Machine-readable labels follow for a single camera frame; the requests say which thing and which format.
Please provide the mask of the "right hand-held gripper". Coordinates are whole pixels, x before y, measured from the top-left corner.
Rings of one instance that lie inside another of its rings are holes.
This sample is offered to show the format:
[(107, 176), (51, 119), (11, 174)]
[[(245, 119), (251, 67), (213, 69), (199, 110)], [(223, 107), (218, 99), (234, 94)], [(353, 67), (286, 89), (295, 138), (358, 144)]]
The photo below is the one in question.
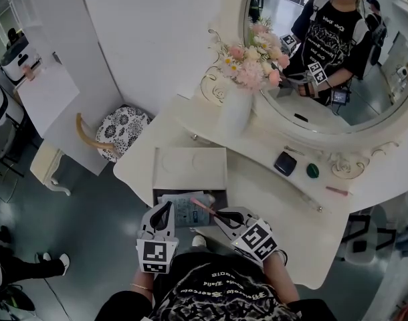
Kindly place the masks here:
[[(273, 232), (262, 218), (250, 217), (250, 210), (245, 207), (227, 207), (220, 209), (214, 216), (222, 232), (233, 239), (233, 249), (254, 263), (263, 263), (278, 249)], [(245, 224), (230, 218), (247, 218)]]

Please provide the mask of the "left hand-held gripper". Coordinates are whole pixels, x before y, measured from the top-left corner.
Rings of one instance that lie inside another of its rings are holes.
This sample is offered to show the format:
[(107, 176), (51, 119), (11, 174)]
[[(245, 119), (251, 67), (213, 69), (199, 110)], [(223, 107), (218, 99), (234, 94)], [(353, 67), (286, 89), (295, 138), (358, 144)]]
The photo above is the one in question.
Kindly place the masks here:
[(168, 274), (176, 255), (175, 207), (171, 201), (150, 208), (141, 221), (136, 240), (140, 270), (148, 274)]

